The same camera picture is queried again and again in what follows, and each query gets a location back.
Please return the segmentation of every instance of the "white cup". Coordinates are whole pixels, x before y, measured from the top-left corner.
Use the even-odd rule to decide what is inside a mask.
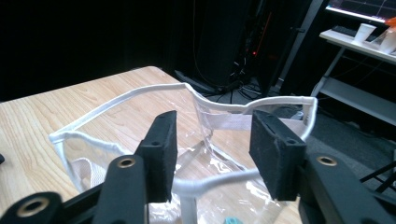
[[[373,32],[373,30],[376,27],[370,24],[366,23],[361,23],[361,26],[359,27],[358,32],[355,35],[355,38],[353,39],[352,43],[354,44],[361,44],[363,43],[364,40],[369,37],[369,35]]]
[[[396,31],[387,31],[379,45],[379,51],[389,54],[396,50]]]

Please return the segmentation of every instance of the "monitor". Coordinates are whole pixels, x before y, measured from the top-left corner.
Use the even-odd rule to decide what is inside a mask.
[[[361,20],[384,23],[396,17],[396,0],[330,0],[326,9]]]

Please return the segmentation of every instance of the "teal object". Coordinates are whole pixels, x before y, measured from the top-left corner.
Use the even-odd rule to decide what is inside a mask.
[[[226,217],[224,224],[243,224],[243,222],[236,217]]]

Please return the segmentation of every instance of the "wooden table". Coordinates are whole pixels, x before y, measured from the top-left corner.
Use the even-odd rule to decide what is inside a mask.
[[[0,153],[6,158],[0,165],[0,214],[40,191],[58,192],[64,201],[78,195],[49,134],[116,96],[159,83],[177,80],[156,67],[145,67],[0,104]],[[157,113],[155,106],[147,109]],[[142,122],[151,124],[150,120]],[[276,220],[299,222],[296,203],[290,203]]]

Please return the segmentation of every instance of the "wood grain surface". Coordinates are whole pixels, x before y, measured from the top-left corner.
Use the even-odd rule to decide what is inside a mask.
[[[64,201],[78,195],[49,134],[116,96],[160,83],[177,83],[177,80],[156,67],[145,67],[0,104],[0,153],[6,158],[0,165],[0,214],[36,192],[55,191]],[[184,91],[154,92],[111,109],[80,130],[100,139],[118,141],[133,152],[156,115],[181,108],[186,111],[177,117],[177,132],[185,135],[178,143],[181,155],[202,140],[195,128],[196,116],[188,110],[191,104],[191,97]],[[222,138],[219,133],[214,141],[239,147],[225,139],[230,138]],[[238,143],[245,145],[247,139],[236,141]],[[252,166],[245,150],[233,156],[240,156],[243,163]],[[271,221],[301,223],[296,204],[288,203]]]

